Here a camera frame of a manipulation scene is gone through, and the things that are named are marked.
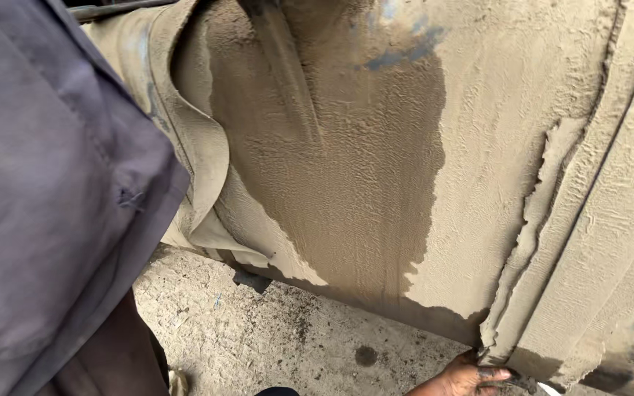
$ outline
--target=hand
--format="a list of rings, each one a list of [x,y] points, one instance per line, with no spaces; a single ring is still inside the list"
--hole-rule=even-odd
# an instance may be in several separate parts
[[[510,376],[505,368],[477,366],[476,351],[472,349],[455,357],[436,377],[419,384],[405,396],[493,396],[498,388],[481,384],[503,381]]]

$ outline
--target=concrete ground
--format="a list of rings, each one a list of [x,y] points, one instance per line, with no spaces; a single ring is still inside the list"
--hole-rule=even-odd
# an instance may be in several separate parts
[[[270,386],[402,395],[468,349],[283,283],[259,295],[232,276],[222,263],[161,244],[134,286],[168,363],[187,372],[190,395],[255,395]],[[605,395],[581,387],[569,394]]]

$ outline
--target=dirt on ground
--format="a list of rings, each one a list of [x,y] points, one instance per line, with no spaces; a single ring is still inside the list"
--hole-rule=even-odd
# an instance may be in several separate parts
[[[134,286],[141,316],[171,367],[187,373],[190,395],[271,386],[303,396],[402,395],[468,349],[293,286],[273,282],[257,294],[232,277],[222,263],[160,244]]]

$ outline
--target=dark trousers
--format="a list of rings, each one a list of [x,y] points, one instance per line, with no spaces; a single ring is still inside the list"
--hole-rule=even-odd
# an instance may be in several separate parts
[[[165,351],[139,316],[132,292],[36,396],[167,396]],[[257,396],[299,396],[269,388]]]

